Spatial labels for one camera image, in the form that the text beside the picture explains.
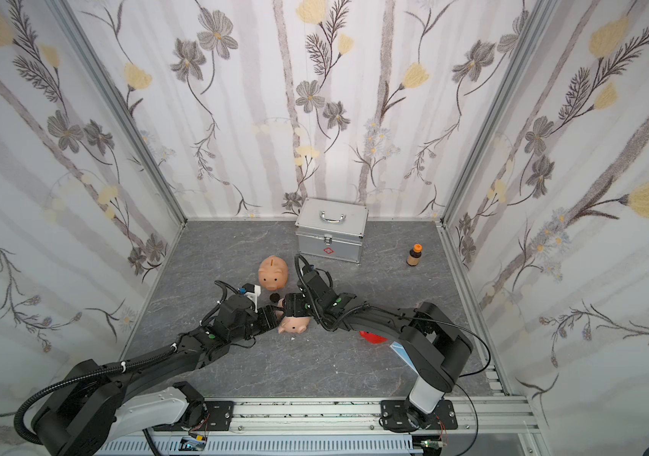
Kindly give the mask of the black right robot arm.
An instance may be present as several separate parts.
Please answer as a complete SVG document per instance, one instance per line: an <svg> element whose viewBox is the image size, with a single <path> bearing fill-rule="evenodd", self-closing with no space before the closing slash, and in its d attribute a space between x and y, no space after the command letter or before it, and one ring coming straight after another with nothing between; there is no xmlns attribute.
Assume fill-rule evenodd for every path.
<svg viewBox="0 0 649 456"><path fill-rule="evenodd" d="M379 425L392 433L426 431L432 424L445 429L436 410L444 395L460 387L474 351L472 340L486 346L483 338L453 323L433 303L389 310L355 294L336 292L330 273L301 254L294 265L299 292L284 298L285 317L306 315L330 333L365 332L397 342L413 364L416 383L400 404L381 410Z"/></svg>

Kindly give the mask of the small brown orange-capped bottle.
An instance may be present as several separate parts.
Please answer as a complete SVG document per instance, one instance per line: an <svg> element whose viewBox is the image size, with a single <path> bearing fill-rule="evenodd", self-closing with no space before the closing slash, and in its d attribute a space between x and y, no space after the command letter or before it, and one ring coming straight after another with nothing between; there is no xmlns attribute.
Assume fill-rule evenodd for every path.
<svg viewBox="0 0 649 456"><path fill-rule="evenodd" d="M422 252L423 252L422 245L415 244L409 252L407 258L407 264L411 267L418 266L419 262L421 262Z"/></svg>

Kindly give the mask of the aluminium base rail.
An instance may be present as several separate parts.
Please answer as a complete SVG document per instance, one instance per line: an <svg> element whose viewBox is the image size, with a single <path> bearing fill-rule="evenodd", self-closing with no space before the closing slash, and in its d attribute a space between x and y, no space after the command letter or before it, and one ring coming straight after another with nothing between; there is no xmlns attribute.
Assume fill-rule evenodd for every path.
<svg viewBox="0 0 649 456"><path fill-rule="evenodd" d="M519 396L448 397L426 429L405 431L402 400L239 398L206 401L206 415L143 431L149 406L124 407L101 455L547 455Z"/></svg>

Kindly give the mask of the pink piggy bank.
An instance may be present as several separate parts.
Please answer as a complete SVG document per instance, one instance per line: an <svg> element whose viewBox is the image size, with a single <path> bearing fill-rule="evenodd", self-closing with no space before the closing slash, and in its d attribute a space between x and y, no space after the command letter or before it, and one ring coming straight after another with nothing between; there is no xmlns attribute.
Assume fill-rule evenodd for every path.
<svg viewBox="0 0 649 456"><path fill-rule="evenodd" d="M304 333L309 323L311 322L311 317L285 317L284 316L284 299L282 298L277 307L277 317L280 319L280 324L278 327L278 333L288 333L288 334L302 334Z"/></svg>
<svg viewBox="0 0 649 456"><path fill-rule="evenodd" d="M288 282L288 266L278 256L269 256L262 261L258 270L260 285L265 290L275 292L284 289Z"/></svg>

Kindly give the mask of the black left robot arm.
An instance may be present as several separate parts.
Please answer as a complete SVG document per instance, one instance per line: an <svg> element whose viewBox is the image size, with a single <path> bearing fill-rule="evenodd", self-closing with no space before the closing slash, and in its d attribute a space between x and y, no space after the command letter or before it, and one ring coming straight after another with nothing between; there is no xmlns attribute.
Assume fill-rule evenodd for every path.
<svg viewBox="0 0 649 456"><path fill-rule="evenodd" d="M52 455L92 455L121 420L117 410L144 391L180 374L200 370L229 353L240 341L276 329L281 308L258 308L246 294L223 294L189 332L145 355L98 365L77 364L61 381L29 397L14 415L14 430Z"/></svg>

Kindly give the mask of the blue face mask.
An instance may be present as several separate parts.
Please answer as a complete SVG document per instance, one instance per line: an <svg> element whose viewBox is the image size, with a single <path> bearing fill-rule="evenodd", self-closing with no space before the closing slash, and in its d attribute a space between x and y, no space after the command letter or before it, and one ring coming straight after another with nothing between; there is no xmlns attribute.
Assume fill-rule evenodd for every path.
<svg viewBox="0 0 649 456"><path fill-rule="evenodd" d="M412 370L416 371L415 365L409 355L406 353L404 347L398 343L398 342L393 342L390 345L390 348L393 350L393 352Z"/></svg>

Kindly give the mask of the silver aluminium first aid case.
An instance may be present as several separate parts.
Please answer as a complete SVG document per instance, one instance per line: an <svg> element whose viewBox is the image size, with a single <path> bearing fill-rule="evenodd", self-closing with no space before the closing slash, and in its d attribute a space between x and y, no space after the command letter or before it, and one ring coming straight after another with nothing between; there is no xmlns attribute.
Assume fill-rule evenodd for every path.
<svg viewBox="0 0 649 456"><path fill-rule="evenodd" d="M306 199L295 223L299 253L360 263L368 216L363 205Z"/></svg>

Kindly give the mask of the red piggy bank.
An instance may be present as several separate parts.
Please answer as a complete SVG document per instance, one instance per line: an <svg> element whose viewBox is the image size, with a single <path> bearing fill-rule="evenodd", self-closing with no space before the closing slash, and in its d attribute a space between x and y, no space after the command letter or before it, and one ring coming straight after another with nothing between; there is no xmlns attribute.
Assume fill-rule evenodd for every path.
<svg viewBox="0 0 649 456"><path fill-rule="evenodd" d="M371 332L360 331L360 336L371 344L381 344L388 341L386 337L377 336L376 334L371 334Z"/></svg>

